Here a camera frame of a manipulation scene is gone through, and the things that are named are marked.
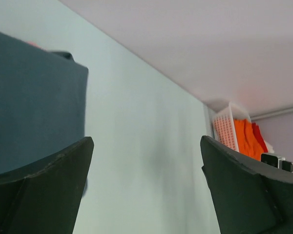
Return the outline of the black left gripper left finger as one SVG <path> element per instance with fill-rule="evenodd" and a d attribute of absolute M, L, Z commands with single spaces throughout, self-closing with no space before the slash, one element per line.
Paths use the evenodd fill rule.
<path fill-rule="evenodd" d="M 87 136 L 0 174 L 0 234 L 71 234 L 92 159 Z"/>

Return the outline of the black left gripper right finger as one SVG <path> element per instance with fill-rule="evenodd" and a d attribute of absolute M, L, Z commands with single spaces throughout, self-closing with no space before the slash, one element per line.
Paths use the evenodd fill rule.
<path fill-rule="evenodd" d="M 202 136 L 200 147 L 222 234 L 293 234 L 293 173 L 209 136 Z"/>

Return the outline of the grey blue t shirt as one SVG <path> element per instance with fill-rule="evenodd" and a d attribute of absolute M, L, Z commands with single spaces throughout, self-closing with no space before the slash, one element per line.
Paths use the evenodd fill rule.
<path fill-rule="evenodd" d="M 0 174 L 84 137 L 88 69 L 0 32 Z"/>

